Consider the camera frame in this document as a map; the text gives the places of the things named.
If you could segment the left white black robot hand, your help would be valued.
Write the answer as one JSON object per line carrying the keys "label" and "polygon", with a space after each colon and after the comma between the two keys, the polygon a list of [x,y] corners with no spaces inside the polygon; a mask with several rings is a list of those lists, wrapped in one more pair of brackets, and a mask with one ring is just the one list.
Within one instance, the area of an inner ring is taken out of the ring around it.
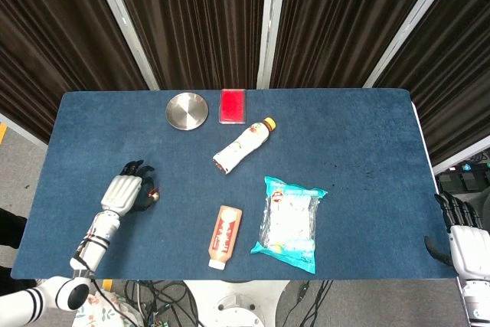
{"label": "left white black robot hand", "polygon": [[122,171],[110,182],[102,201],[104,211],[120,217],[137,211],[146,211],[160,199],[150,165],[143,160],[126,163]]}

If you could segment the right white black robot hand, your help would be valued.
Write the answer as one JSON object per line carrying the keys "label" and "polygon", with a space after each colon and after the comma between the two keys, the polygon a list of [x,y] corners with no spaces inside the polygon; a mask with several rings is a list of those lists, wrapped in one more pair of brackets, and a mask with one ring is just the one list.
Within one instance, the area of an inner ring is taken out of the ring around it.
{"label": "right white black robot hand", "polygon": [[483,227],[478,212],[447,191],[434,197],[443,215],[450,253],[439,251],[432,239],[425,236],[427,252],[434,260],[452,267],[464,280],[488,281],[489,231]]}

